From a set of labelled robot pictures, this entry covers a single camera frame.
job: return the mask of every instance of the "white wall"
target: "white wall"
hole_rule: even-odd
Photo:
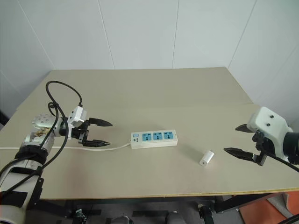
[[[292,123],[291,128],[293,129],[293,131],[299,132],[299,119],[295,120]]]
[[[297,0],[0,0],[0,109],[52,69],[225,66],[293,122],[298,22]]]

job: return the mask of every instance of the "power cord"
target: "power cord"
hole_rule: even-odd
[[[82,97],[81,95],[78,93],[77,90],[75,90],[73,87],[69,86],[68,84],[65,84],[65,83],[62,83],[62,82],[59,82],[59,81],[49,81],[47,82],[46,84],[46,92],[49,96],[49,98],[52,100],[52,102],[50,102],[48,104],[48,108],[50,110],[50,112],[52,113],[51,109],[50,108],[54,108],[55,109],[55,115],[56,116],[56,119],[55,119],[55,122],[54,124],[52,125],[50,131],[48,132],[48,134],[45,136],[43,142],[41,143],[41,146],[45,143],[45,141],[47,140],[47,138],[49,137],[49,135],[51,134],[52,130],[54,129],[56,123],[57,123],[57,120],[59,118],[58,116],[58,112],[60,112],[61,116],[62,116],[62,120],[63,120],[63,123],[65,125],[65,137],[64,137],[64,141],[60,147],[60,149],[57,151],[57,153],[47,162],[45,163],[43,166],[37,168],[35,171],[33,171],[31,174],[29,174],[27,177],[25,177],[24,179],[22,179],[21,181],[19,181],[18,183],[16,183],[14,186],[12,186],[11,188],[9,188],[8,190],[4,191],[2,193],[2,199],[4,197],[6,197],[8,194],[10,194],[14,189],[16,189],[17,187],[19,187],[20,185],[22,185],[25,181],[29,180],[31,177],[35,176],[36,174],[40,173],[40,171],[42,171],[44,168],[46,168],[49,164],[51,164],[58,156],[59,154],[62,152],[63,148],[65,147],[66,145],[66,142],[67,142],[67,139],[68,139],[68,135],[69,135],[69,126],[68,126],[68,123],[67,123],[67,118],[63,112],[63,110],[61,109],[61,107],[59,106],[59,104],[57,103],[57,101],[53,98],[52,94],[50,93],[49,91],[49,84],[51,83],[58,83],[58,84],[62,84],[62,85],[65,85],[67,87],[69,87],[70,89],[72,89],[73,91],[75,91],[77,93],[77,95],[79,96],[80,98],[80,102],[79,102],[79,106],[82,106]]]
[[[65,149],[80,149],[80,150],[85,150],[85,151],[111,151],[111,150],[116,150],[116,149],[121,149],[121,148],[124,148],[124,147],[127,147],[131,145],[131,143],[127,143],[125,145],[122,145],[122,146],[118,146],[118,147],[114,147],[114,148],[85,148],[85,147],[71,147],[71,146],[65,146],[64,148]],[[0,149],[19,149],[19,147],[0,147]]]
[[[267,156],[269,156],[269,157],[271,157],[271,158],[273,158],[273,159],[275,159],[275,160],[277,160],[277,161],[279,161],[279,162],[281,162],[281,163],[287,165],[288,167],[290,167],[290,168],[296,170],[297,172],[299,172],[299,168],[298,168],[298,167],[296,167],[296,166],[290,164],[289,162],[287,162],[287,161],[285,161],[285,160],[283,160],[283,159],[280,159],[279,157],[277,157],[277,156],[275,156],[275,155],[273,155],[273,154],[267,152],[267,151],[264,150],[264,149],[260,149],[260,150],[261,150],[262,153],[266,154]]]

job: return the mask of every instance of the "white power strip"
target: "white power strip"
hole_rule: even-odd
[[[178,137],[175,130],[132,132],[130,142],[133,149],[176,146]]]

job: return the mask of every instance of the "white power cord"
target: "white power cord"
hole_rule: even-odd
[[[64,148],[69,148],[69,149],[81,149],[85,151],[110,151],[110,150],[116,150],[120,148],[124,148],[131,145],[131,143],[127,143],[123,146],[115,147],[115,148],[84,148],[84,147],[70,147],[70,146],[65,146]],[[0,147],[0,149],[20,149],[20,147]]]

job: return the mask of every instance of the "robotic arm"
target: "robotic arm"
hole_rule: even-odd
[[[82,105],[76,106],[68,118],[58,118],[55,124],[57,118],[48,114],[36,116],[32,120],[33,128],[21,144],[14,160],[0,171],[0,223],[25,222],[26,209],[30,209],[41,195],[43,186],[41,167],[45,165],[56,137],[66,138],[67,135],[67,139],[76,138],[87,147],[110,145],[109,142],[102,140],[87,140],[90,124],[97,126],[112,126],[112,124],[101,119],[86,119],[86,111]]]
[[[225,148],[229,154],[262,166],[267,156],[276,159],[299,172],[291,164],[299,164],[299,133],[294,133],[286,120],[266,107],[254,113],[246,125],[240,125],[237,131],[255,133],[252,140],[256,142],[259,155],[244,152],[238,148]]]

